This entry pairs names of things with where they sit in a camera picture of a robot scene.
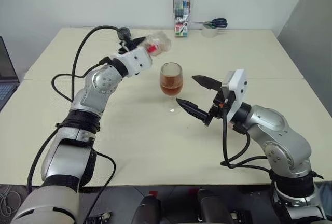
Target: scissors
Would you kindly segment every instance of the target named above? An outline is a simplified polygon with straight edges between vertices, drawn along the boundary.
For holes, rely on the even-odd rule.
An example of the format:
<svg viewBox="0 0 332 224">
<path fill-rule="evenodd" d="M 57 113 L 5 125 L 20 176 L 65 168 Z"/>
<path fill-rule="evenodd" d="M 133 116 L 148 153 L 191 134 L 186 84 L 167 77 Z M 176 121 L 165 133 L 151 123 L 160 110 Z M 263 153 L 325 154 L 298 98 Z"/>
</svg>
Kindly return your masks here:
<svg viewBox="0 0 332 224">
<path fill-rule="evenodd" d="M 215 18 L 212 21 L 195 22 L 195 23 L 208 24 L 208 25 L 214 26 L 215 28 L 226 28 L 227 27 L 226 18 Z"/>
</svg>

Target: cable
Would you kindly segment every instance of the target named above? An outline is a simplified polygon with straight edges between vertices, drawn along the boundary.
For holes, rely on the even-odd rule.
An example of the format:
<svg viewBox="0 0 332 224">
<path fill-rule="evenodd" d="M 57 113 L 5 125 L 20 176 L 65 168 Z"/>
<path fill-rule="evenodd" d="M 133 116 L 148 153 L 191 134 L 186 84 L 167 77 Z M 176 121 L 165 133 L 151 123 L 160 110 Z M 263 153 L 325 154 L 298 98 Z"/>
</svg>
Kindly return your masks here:
<svg viewBox="0 0 332 224">
<path fill-rule="evenodd" d="M 124 37 L 124 40 L 126 42 L 130 41 L 130 38 L 125 34 L 125 32 L 123 32 L 122 30 L 114 27 L 114 26 L 110 26 L 110 25 L 103 25 L 103 26 L 98 26 L 96 28 L 93 28 L 83 39 L 83 41 L 81 42 L 77 52 L 76 52 L 76 55 L 75 55 L 75 59 L 74 59 L 74 63 L 73 63 L 73 69 L 72 69 L 72 101 L 74 100 L 74 96 L 75 96 L 75 71 L 76 71 L 76 65 L 77 65 L 77 61 L 78 61 L 78 57 L 79 57 L 79 54 L 81 53 L 82 51 L 82 48 L 84 46 L 84 44 L 86 43 L 86 41 L 88 40 L 88 38 L 96 31 L 98 30 L 103 30 L 103 29 L 110 29 L 110 30 L 115 30 L 117 32 L 120 32 L 123 37 Z"/>
<path fill-rule="evenodd" d="M 75 75 L 76 78 L 84 78 L 86 77 L 86 75 L 91 72 L 92 70 L 94 70 L 95 68 L 97 68 L 98 66 L 100 66 L 101 64 L 98 63 L 96 65 L 93 65 L 91 68 L 89 68 L 88 70 L 85 71 L 85 73 L 83 75 Z M 65 94 L 63 94 L 62 92 L 59 91 L 59 89 L 57 89 L 56 87 L 56 79 L 60 76 L 71 76 L 72 74 L 57 74 L 55 75 L 53 78 L 52 78 L 52 81 L 51 81 L 51 85 L 52 85 L 52 88 L 54 89 L 54 91 L 56 93 L 58 93 L 61 97 L 65 98 L 66 100 L 72 102 L 72 99 L 70 99 L 69 97 L 67 97 Z"/>
<path fill-rule="evenodd" d="M 35 172 L 36 166 L 37 166 L 37 162 L 40 158 L 40 156 L 42 155 L 45 147 L 47 146 L 47 144 L 51 141 L 51 139 L 56 135 L 56 133 L 58 132 L 58 128 L 56 128 L 51 135 L 49 135 L 49 137 L 45 140 L 45 142 L 43 143 L 43 145 L 40 147 L 35 159 L 33 160 L 33 163 L 31 165 L 30 171 L 29 171 L 29 175 L 27 176 L 27 182 L 26 182 L 26 192 L 28 196 L 31 192 L 32 192 L 32 177 L 33 177 L 33 173 Z"/>
<path fill-rule="evenodd" d="M 21 206 L 21 202 L 22 202 L 20 194 L 18 194 L 15 191 L 10 191 L 11 188 L 12 188 L 12 186 L 7 185 L 7 189 L 5 190 L 5 192 L 0 193 L 0 214 L 4 217 L 10 217 L 13 213 L 15 213 Z M 10 194 L 17 195 L 17 197 L 19 199 L 19 203 L 16 208 L 11 208 L 8 206 L 7 198 L 8 198 L 8 195 L 10 195 Z"/>
<path fill-rule="evenodd" d="M 107 185 L 109 184 L 109 182 L 112 180 L 112 178 L 113 178 L 113 176 L 114 176 L 114 174 L 115 174 L 115 170 L 116 170 L 116 164 L 115 164 L 115 161 L 113 160 L 113 158 L 111 158 L 111 157 L 109 157 L 109 156 L 107 156 L 107 155 L 104 155 L 104 154 L 102 154 L 102 153 L 100 153 L 100 152 L 98 152 L 98 151 L 97 151 L 97 155 L 99 155 L 99 156 L 101 156 L 101 157 L 104 157 L 104 158 L 107 158 L 108 160 L 110 160 L 110 161 L 112 162 L 112 164 L 113 164 L 113 172 L 112 172 L 112 174 L 110 175 L 110 177 L 109 177 L 109 179 L 107 180 L 107 182 L 104 184 L 104 186 L 103 186 L 103 187 L 101 188 L 101 190 L 98 192 L 97 196 L 95 197 L 95 199 L 94 199 L 92 205 L 90 206 L 90 208 L 89 208 L 89 210 L 88 210 L 88 212 L 87 212 L 87 215 L 86 215 L 85 218 L 84 218 L 83 224 L 86 223 L 86 221 L 87 221 L 89 215 L 91 214 L 91 211 L 93 210 L 93 208 L 94 208 L 96 202 L 98 201 L 100 195 L 102 194 L 102 192 L 104 191 L 104 189 L 107 187 Z"/>
<path fill-rule="evenodd" d="M 269 170 L 264 168 L 264 167 L 255 166 L 255 165 L 245 165 L 246 163 L 257 160 L 257 159 L 267 159 L 266 156 L 256 156 L 256 157 L 245 159 L 245 160 L 243 160 L 239 163 L 236 163 L 236 164 L 230 164 L 230 162 L 232 162 L 233 160 L 239 158 L 240 156 L 242 156 L 248 150 L 249 145 L 250 145 L 250 135 L 249 135 L 249 133 L 246 132 L 246 136 L 247 136 L 247 142 L 246 142 L 244 148 L 238 154 L 236 154 L 235 156 L 233 156 L 229 159 L 228 154 L 227 154 L 227 111 L 225 109 L 223 109 L 223 155 L 224 155 L 224 161 L 221 162 L 220 164 L 222 166 L 227 166 L 230 169 L 234 169 L 236 167 L 242 167 L 242 168 L 258 169 L 258 170 L 266 171 L 266 172 L 269 173 Z"/>
</svg>

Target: laptop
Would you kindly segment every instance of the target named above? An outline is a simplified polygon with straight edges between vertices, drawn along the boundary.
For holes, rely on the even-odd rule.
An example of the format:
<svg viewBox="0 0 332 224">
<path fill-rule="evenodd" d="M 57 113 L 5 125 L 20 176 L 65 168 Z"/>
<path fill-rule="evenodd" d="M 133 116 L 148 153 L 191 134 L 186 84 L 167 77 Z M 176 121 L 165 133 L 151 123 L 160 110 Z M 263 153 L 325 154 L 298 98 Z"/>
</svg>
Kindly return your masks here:
<svg viewBox="0 0 332 224">
<path fill-rule="evenodd" d="M 19 86 L 19 78 L 9 58 L 4 40 L 0 36 L 0 110 Z"/>
</svg>

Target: white table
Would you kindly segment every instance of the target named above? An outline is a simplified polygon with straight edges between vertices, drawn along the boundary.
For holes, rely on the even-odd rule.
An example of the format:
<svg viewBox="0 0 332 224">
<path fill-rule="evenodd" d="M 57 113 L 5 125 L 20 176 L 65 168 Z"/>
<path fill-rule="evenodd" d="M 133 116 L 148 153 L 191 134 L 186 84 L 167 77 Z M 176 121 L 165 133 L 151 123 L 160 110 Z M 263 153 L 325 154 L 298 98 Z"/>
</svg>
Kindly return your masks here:
<svg viewBox="0 0 332 224">
<path fill-rule="evenodd" d="M 83 81 L 76 84 L 79 89 Z M 68 94 L 70 80 L 59 80 L 58 86 Z M 186 79 L 179 97 L 208 110 L 214 95 L 215 92 Z M 165 99 L 153 70 L 136 78 L 126 78 L 111 96 L 94 146 L 117 162 L 118 170 L 110 185 L 270 182 L 267 173 L 262 171 L 230 170 L 220 166 L 221 122 L 214 119 L 210 127 L 205 128 L 202 122 L 184 111 L 171 115 L 163 108 Z M 330 163 L 326 162 L 332 150 L 332 119 L 305 80 L 249 79 L 245 101 L 280 111 L 290 126 L 309 141 L 313 169 L 325 180 L 332 180 Z M 69 106 L 69 102 L 53 92 L 50 79 L 22 83 L 0 113 L 0 183 L 26 183 L 36 152 L 54 124 L 66 117 Z M 228 133 L 231 155 L 243 147 L 245 137 L 233 131 Z M 254 155 L 262 155 L 262 150 L 252 142 L 245 157 Z M 40 164 L 33 180 L 35 185 L 42 183 Z M 254 164 L 268 167 L 267 161 Z M 104 184 L 111 171 L 109 161 L 98 158 L 89 185 Z"/>
<path fill-rule="evenodd" d="M 59 73 L 70 73 L 76 51 L 90 29 L 62 29 L 39 59 L 27 72 L 25 79 L 51 79 Z M 157 30 L 132 30 L 133 37 L 146 36 Z M 172 41 L 169 52 L 154 59 L 151 69 L 159 73 L 163 63 L 177 62 L 184 75 L 208 75 L 223 79 L 227 72 L 246 69 L 251 79 L 303 78 L 270 30 L 224 30 L 214 38 L 203 37 L 191 30 L 188 38 L 175 38 L 173 30 L 163 30 Z M 83 74 L 106 55 L 119 49 L 119 39 L 113 30 L 94 33 L 86 42 L 77 64 L 77 74 Z"/>
</svg>

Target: laptop keyboard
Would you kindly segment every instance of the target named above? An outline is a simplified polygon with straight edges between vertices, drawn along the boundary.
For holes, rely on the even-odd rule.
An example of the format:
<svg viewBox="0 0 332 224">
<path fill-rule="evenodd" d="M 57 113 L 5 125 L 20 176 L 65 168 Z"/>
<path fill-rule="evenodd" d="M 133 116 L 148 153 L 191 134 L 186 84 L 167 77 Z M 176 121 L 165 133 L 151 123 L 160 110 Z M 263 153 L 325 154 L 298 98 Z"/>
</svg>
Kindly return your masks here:
<svg viewBox="0 0 332 224">
<path fill-rule="evenodd" d="M 0 101 L 3 101 L 14 85 L 0 85 Z"/>
</svg>

